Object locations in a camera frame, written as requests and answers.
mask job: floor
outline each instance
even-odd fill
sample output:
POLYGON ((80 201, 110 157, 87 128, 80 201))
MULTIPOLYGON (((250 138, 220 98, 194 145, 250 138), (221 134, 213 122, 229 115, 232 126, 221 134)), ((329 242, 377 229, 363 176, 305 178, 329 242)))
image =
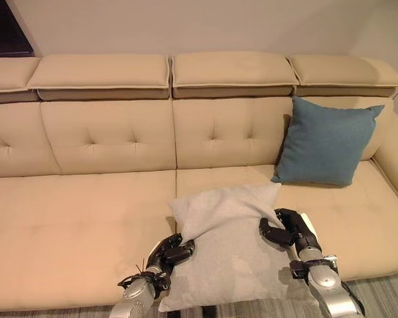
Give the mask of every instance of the floor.
MULTIPOLYGON (((365 305, 367 318, 398 318, 398 274, 390 277, 350 282, 349 286, 365 305)), ((0 313, 0 318, 108 318, 111 306, 0 313)), ((319 318, 317 307, 305 303, 263 299, 217 306, 219 318, 277 317, 319 318)), ((147 318, 165 318, 157 304, 147 318)), ((201 318, 202 310, 193 308, 181 312, 182 318, 201 318)))

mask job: blue pillow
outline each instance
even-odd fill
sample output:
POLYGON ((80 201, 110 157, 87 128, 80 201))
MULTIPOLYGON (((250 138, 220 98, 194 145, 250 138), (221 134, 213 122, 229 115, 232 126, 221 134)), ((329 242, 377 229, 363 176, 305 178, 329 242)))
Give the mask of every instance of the blue pillow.
POLYGON ((271 181, 350 185, 383 107, 335 109, 294 96, 291 123, 271 181))

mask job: beige leather sofa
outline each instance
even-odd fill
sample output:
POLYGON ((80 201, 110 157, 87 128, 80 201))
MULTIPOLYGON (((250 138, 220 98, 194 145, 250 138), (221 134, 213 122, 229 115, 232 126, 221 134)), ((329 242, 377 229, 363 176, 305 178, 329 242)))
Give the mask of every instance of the beige leather sofa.
POLYGON ((397 273, 396 87, 351 56, 0 59, 0 311, 115 303, 175 232, 169 201, 269 182, 294 93, 385 105, 351 186, 283 185, 277 207, 309 215, 343 279, 397 273))

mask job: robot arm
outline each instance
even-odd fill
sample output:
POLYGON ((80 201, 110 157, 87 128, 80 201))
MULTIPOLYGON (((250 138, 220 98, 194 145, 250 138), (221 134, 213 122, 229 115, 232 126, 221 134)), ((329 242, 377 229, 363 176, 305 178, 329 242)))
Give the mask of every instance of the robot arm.
POLYGON ((113 306, 109 318, 146 317, 153 301, 162 291, 169 289, 174 266, 194 252, 193 240, 180 246, 181 241, 179 233, 162 240, 149 255, 144 272, 126 277, 118 283, 124 292, 121 300, 113 306))
POLYGON ((306 281, 323 314, 331 318, 365 315, 362 303, 340 280, 336 257, 323 256, 316 236, 304 219, 289 209, 277 209, 275 212, 286 229, 271 227, 268 220, 262 218, 259 232, 267 240, 281 246, 295 244, 300 261, 294 260, 289 264, 292 277, 306 281))

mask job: pillow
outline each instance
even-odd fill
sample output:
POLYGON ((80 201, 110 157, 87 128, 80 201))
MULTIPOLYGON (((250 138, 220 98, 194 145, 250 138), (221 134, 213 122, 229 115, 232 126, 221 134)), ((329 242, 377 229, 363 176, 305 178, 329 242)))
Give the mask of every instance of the pillow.
POLYGON ((321 107, 293 97, 293 114, 273 182, 348 186, 383 106, 321 107))
POLYGON ((196 250, 175 266, 159 311, 269 297, 315 302, 305 282, 291 278, 286 250, 258 231, 262 216, 283 226, 273 211, 279 188, 215 189, 171 204, 183 241, 194 239, 196 250))

